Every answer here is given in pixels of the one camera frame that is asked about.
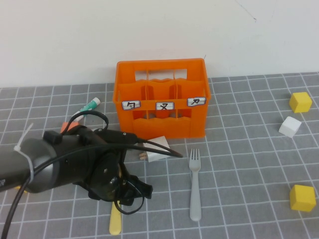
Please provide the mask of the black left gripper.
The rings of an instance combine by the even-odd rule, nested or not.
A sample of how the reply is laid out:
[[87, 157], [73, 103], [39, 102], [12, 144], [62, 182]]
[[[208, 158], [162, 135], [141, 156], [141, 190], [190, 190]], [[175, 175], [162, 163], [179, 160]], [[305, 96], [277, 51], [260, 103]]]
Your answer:
[[153, 187], [138, 177], [136, 188], [130, 185], [124, 159], [126, 151], [106, 152], [98, 162], [89, 180], [89, 197], [95, 200], [115, 201], [131, 206], [135, 198], [152, 198]]

